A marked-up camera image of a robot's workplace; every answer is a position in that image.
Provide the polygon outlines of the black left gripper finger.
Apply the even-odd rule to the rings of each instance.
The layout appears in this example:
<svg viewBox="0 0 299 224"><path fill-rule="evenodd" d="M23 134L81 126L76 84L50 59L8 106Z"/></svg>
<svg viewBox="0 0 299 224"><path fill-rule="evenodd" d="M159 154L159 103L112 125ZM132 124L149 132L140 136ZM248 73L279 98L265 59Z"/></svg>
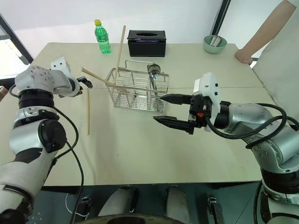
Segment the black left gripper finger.
<svg viewBox="0 0 299 224"><path fill-rule="evenodd" d="M87 88L92 89L93 84L91 81L89 81L85 76L79 77L78 82L83 83Z"/></svg>

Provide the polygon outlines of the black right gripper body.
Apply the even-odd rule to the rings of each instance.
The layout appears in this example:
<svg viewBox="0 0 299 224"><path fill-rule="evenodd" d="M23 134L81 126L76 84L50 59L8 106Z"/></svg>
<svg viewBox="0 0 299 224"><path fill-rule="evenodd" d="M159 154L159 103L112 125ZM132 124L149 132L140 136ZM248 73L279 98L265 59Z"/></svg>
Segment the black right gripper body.
<svg viewBox="0 0 299 224"><path fill-rule="evenodd" d="M212 101L202 95L187 96L189 108L188 128L206 127L206 118L211 118Z"/></svg>

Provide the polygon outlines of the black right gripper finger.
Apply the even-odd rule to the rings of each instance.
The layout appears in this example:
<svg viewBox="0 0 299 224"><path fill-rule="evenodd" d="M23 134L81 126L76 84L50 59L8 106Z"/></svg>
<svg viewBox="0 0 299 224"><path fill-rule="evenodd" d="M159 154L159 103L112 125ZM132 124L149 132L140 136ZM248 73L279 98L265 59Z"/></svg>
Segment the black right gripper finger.
<svg viewBox="0 0 299 224"><path fill-rule="evenodd" d="M191 103L192 95L185 94L166 94L161 97L161 100L176 105L189 105Z"/></svg>
<svg viewBox="0 0 299 224"><path fill-rule="evenodd" d="M188 121L178 120L172 116L153 116L153 119L164 126L193 135L194 126Z"/></svg>

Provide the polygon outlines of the person's bare hand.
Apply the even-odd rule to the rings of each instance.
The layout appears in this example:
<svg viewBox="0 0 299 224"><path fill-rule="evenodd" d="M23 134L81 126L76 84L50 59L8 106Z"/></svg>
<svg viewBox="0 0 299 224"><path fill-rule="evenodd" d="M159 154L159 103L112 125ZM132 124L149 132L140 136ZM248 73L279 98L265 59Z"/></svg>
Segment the person's bare hand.
<svg viewBox="0 0 299 224"><path fill-rule="evenodd" d="M252 64L253 59L249 53L247 53L244 49L239 49L235 53L235 58L244 64Z"/></svg>

